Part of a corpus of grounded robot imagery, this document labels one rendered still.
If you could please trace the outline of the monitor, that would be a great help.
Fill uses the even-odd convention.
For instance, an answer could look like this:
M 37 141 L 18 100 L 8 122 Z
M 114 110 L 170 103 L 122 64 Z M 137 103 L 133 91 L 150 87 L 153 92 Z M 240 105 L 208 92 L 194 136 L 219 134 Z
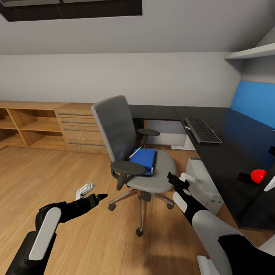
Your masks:
M 275 147 L 273 146 L 270 149 L 275 151 Z M 268 192 L 272 188 L 275 188 L 275 165 L 272 166 L 269 172 L 258 169 L 252 171 L 250 175 L 243 172 L 241 172 L 239 175 L 244 178 L 253 180 L 255 183 L 259 184 L 258 187 L 263 191 Z

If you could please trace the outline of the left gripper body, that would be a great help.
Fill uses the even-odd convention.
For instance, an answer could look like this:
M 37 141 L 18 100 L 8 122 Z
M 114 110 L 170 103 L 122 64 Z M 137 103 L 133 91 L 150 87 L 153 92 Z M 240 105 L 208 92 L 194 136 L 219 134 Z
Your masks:
M 94 207 L 96 207 L 98 205 L 98 201 L 96 200 L 95 193 L 89 195 L 86 198 L 83 198 L 83 199 L 80 199 L 80 200 L 77 200 L 74 202 L 78 206 L 78 213 L 75 218 L 86 214 L 87 212 L 89 212 L 89 210 L 93 209 Z

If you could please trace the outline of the keyboard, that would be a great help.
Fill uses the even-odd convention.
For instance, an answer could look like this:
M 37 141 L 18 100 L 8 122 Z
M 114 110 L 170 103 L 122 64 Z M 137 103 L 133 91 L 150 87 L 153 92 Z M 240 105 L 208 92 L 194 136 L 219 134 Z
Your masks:
M 198 143 L 223 143 L 201 118 L 185 118 Z

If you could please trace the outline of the folder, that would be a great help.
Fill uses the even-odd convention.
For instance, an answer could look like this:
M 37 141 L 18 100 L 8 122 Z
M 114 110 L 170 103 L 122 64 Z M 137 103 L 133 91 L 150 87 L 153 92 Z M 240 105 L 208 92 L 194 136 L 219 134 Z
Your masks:
M 152 175 L 155 165 L 157 149 L 138 149 L 131 157 L 130 162 L 135 162 L 145 166 L 145 175 Z

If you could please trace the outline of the swivel chair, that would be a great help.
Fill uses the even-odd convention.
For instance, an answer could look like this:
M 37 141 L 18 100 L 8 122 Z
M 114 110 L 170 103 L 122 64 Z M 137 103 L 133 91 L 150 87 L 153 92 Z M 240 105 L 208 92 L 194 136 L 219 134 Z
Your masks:
M 158 194 L 168 192 L 173 184 L 168 182 L 168 173 L 176 176 L 175 162 L 166 152 L 158 150 L 155 157 L 155 165 L 152 175 L 145 175 L 146 168 L 127 158 L 133 151 L 136 131 L 130 109 L 126 98 L 123 95 L 110 97 L 91 106 L 91 111 L 100 129 L 104 143 L 111 159 L 111 175 L 117 179 L 116 190 L 120 191 L 124 184 L 131 191 L 109 201 L 108 209 L 114 209 L 113 202 L 138 191 L 139 198 L 139 228 L 136 234 L 140 237 L 142 231 L 142 199 L 150 202 L 152 195 L 167 202 L 169 210 L 173 209 L 173 203 Z M 159 136 L 160 133 L 152 129 L 138 129 L 144 134 L 140 142 L 140 149 L 143 149 L 148 136 Z

